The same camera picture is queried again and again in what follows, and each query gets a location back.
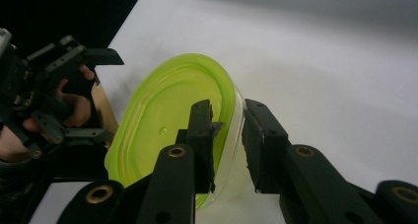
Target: plastic container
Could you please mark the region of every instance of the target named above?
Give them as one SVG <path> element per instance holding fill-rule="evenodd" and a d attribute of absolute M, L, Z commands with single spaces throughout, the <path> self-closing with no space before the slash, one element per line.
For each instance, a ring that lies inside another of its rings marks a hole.
<path fill-rule="evenodd" d="M 201 54 L 174 57 L 139 85 L 105 158 L 109 178 L 128 187 L 151 174 L 161 149 L 187 128 L 191 106 L 206 99 L 212 121 L 223 125 L 213 142 L 216 190 L 197 194 L 196 207 L 213 201 L 227 183 L 241 141 L 244 99 L 222 66 Z"/>

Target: green lid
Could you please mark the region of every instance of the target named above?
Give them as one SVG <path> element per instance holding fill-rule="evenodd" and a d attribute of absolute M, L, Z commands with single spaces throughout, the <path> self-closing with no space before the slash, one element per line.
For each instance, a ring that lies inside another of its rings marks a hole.
<path fill-rule="evenodd" d="M 109 178 L 128 187 L 151 174 L 160 151 L 187 128 L 191 106 L 206 99 L 213 121 L 223 123 L 214 140 L 216 174 L 236 105 L 235 86 L 213 59 L 184 54 L 157 67 L 134 92 L 105 157 Z M 196 205 L 205 199 L 198 195 Z"/>

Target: white surface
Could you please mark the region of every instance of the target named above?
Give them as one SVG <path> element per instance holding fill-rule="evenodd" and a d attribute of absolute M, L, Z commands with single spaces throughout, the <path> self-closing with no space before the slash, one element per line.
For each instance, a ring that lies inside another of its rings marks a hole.
<path fill-rule="evenodd" d="M 98 67 L 121 120 L 162 62 L 218 61 L 246 98 L 269 106 L 294 144 L 319 149 L 349 182 L 418 185 L 418 0 L 139 0 Z M 282 223 L 277 195 L 255 194 L 240 148 L 201 223 Z"/>

